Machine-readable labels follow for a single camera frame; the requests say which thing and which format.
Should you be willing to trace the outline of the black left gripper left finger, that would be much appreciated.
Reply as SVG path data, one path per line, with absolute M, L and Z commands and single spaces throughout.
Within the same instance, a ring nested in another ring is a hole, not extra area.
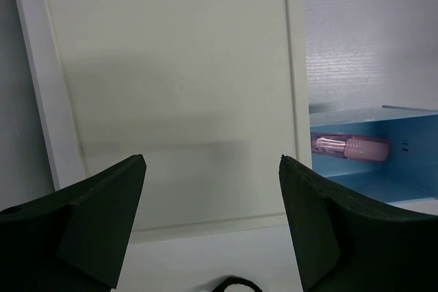
M 111 291 L 146 175 L 132 155 L 83 181 L 1 211 L 2 291 Z

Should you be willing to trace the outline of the blue transparent drawer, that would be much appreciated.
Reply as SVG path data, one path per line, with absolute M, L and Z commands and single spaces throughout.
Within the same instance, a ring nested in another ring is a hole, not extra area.
M 311 132 L 389 140 L 384 163 L 314 154 L 313 170 L 386 203 L 437 201 L 437 110 L 384 105 L 310 115 Z

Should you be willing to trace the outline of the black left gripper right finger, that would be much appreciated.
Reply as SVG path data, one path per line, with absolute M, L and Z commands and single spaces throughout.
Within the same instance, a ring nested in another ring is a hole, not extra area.
M 436 291 L 437 217 L 379 202 L 281 158 L 304 291 Z

